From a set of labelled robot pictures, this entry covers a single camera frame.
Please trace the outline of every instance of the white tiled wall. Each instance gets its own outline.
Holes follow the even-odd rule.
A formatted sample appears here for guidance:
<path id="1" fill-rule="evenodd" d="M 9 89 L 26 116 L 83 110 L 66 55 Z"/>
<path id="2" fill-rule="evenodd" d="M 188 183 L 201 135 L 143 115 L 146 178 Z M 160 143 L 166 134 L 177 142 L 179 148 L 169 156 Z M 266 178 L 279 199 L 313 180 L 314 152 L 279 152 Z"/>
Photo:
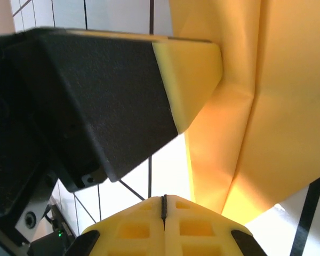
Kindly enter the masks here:
<path id="1" fill-rule="evenodd" d="M 35 26 L 55 26 L 131 33 L 149 33 L 149 0 L 11 0 L 16 31 Z M 154 0 L 154 34 L 172 35 L 168 0 Z M 148 197 L 146 160 L 122 180 L 143 198 Z M 153 196 L 176 194 L 190 199 L 183 135 L 151 158 Z M 276 204 L 246 226 L 269 256 L 290 255 L 308 187 Z M 52 193 L 75 234 L 86 227 L 132 206 L 140 199 L 121 183 L 105 181 L 74 194 L 58 181 Z M 320 199 L 311 224 L 303 256 L 320 255 Z"/>

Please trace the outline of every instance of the yellow cloth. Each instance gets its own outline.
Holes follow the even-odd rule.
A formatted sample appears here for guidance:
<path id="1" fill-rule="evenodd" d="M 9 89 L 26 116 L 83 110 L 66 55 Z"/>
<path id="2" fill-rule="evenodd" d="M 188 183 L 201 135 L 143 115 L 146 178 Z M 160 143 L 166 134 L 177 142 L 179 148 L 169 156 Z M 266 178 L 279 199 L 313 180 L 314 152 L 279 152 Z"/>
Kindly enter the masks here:
<path id="1" fill-rule="evenodd" d="M 320 177 L 320 0 L 170 0 L 224 74 L 186 140 L 192 198 L 242 224 Z"/>

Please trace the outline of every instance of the screw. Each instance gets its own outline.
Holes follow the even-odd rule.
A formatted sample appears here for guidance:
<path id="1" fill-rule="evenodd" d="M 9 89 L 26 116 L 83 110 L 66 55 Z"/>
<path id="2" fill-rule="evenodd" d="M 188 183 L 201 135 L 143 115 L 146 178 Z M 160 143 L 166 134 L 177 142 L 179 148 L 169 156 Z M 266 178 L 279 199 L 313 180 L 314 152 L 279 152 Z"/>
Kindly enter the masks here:
<path id="1" fill-rule="evenodd" d="M 33 229 L 36 225 L 37 219 L 33 212 L 28 212 L 25 215 L 25 225 L 29 229 Z"/>

